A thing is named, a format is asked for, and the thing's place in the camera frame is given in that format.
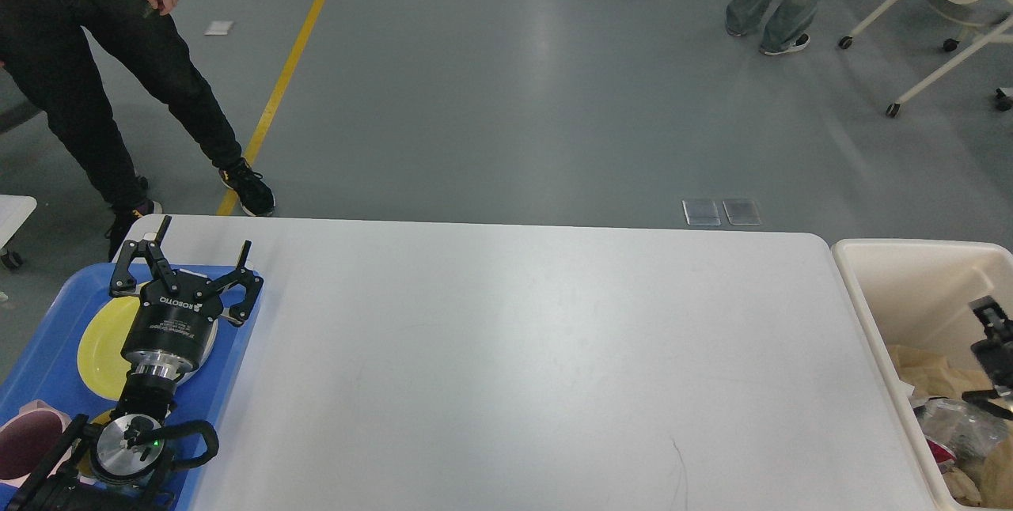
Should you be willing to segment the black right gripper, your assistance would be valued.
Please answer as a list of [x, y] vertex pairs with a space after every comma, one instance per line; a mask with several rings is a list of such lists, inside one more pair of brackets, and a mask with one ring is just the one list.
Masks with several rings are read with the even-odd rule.
[[973, 404], [975, 407], [996, 418], [1013, 420], [1012, 411], [993, 403], [999, 399], [999, 393], [1012, 391], [1012, 328], [1011, 319], [1003, 307], [992, 296], [984, 296], [969, 303], [970, 309], [981, 326], [985, 339], [981, 341], [981, 367], [992, 382], [988, 391], [967, 391], [962, 393], [962, 400]]

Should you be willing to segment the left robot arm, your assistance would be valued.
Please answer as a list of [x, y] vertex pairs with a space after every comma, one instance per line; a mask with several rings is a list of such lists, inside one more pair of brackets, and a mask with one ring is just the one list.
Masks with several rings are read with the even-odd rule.
[[218, 454], [264, 278], [174, 266], [162, 241], [66, 282], [2, 385], [2, 508], [184, 510]]

